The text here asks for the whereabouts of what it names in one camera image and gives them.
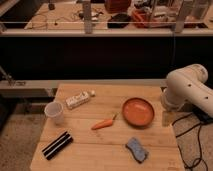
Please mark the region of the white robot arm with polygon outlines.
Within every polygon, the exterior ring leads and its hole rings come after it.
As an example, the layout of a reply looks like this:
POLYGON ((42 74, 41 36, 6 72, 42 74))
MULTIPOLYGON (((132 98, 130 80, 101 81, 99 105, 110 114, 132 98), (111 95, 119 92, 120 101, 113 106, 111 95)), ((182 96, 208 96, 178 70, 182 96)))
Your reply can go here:
POLYGON ((186 101, 213 118, 213 89, 207 87, 208 71, 201 64, 192 64, 169 72, 161 94, 161 104, 167 111, 179 110, 186 101))

